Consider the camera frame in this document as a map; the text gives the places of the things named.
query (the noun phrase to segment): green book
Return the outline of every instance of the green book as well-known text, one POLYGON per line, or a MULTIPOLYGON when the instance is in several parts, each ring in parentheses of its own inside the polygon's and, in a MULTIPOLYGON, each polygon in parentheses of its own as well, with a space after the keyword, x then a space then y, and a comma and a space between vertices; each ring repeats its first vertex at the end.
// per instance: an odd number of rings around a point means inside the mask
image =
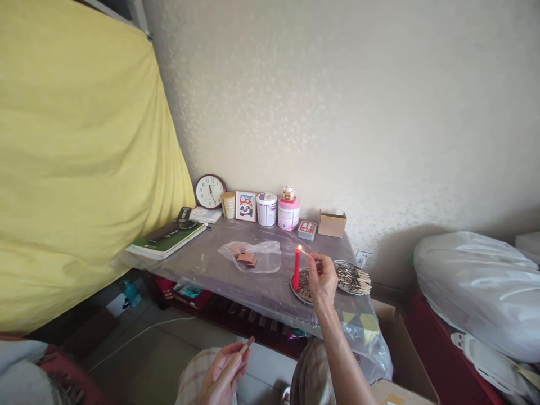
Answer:
POLYGON ((151 242, 146 236, 143 236, 129 245, 126 250, 152 259, 162 260, 180 249, 205 229, 205 223, 197 223, 197 225, 191 229, 175 229, 157 241, 157 243, 151 242))

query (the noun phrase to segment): plastic bag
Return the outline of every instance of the plastic bag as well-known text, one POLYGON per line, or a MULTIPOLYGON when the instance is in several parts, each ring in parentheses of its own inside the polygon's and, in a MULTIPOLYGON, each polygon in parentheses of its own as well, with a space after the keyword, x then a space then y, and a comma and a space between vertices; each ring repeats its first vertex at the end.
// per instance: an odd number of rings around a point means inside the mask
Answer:
POLYGON ((415 267, 436 312, 511 358, 540 361, 540 272, 517 249, 477 233, 446 233, 416 245, 415 267))
POLYGON ((246 242, 232 241, 223 245, 218 252, 232 261, 236 268, 244 273, 275 273, 281 266, 281 250, 279 242, 261 242, 250 245, 246 242), (248 267, 236 260, 235 254, 249 253, 257 260, 255 267, 248 267))

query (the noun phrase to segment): wall clock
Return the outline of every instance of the wall clock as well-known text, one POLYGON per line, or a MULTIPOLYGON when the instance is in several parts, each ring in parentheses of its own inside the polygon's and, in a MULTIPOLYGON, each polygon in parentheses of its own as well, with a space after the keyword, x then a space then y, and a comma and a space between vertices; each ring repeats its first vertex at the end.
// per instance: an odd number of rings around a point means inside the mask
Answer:
POLYGON ((221 198, 219 196, 224 192, 227 192, 227 186, 221 177, 215 174, 205 174, 195 187, 197 203, 207 209, 220 208, 221 198))

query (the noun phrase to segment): white cable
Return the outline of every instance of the white cable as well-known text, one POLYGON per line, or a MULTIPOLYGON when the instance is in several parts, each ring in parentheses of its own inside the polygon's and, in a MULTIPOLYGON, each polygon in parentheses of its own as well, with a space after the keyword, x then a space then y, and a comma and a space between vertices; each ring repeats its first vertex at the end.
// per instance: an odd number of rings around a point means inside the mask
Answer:
POLYGON ((152 329, 154 326, 158 326, 158 325, 163 325, 164 323, 169 323, 169 322, 174 322, 174 321, 189 321, 189 320, 192 320, 192 319, 195 319, 195 317, 191 317, 191 318, 177 318, 177 319, 171 319, 170 321, 165 321, 165 322, 159 322, 159 323, 156 323, 154 325, 150 325, 148 328, 144 329, 142 332, 138 333, 137 335, 135 335, 134 337, 132 337, 131 339, 129 339, 126 343, 124 343, 122 346, 120 346, 118 349, 116 349, 114 352, 112 352, 111 354, 109 354, 107 357, 105 357, 102 361, 100 361, 98 364, 96 364, 95 366, 93 366, 90 370, 88 370, 88 373, 90 374, 96 367, 98 367, 99 365, 101 365, 101 363, 103 363, 104 361, 106 361, 108 358, 110 358, 113 354, 115 354, 117 351, 119 351, 122 347, 126 346, 129 342, 131 342, 133 339, 135 338, 138 338, 139 336, 141 336, 144 332, 146 332, 148 329, 152 329))

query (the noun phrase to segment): clock hands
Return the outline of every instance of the clock hands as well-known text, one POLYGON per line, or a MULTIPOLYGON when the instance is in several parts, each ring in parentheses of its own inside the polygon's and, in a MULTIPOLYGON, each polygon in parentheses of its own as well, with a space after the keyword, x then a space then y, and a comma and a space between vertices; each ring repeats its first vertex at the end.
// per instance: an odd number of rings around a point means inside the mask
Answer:
POLYGON ((210 190, 210 195, 212 196, 212 200, 214 200, 214 203, 215 203, 214 194, 212 194, 212 186, 208 185, 208 189, 210 190))

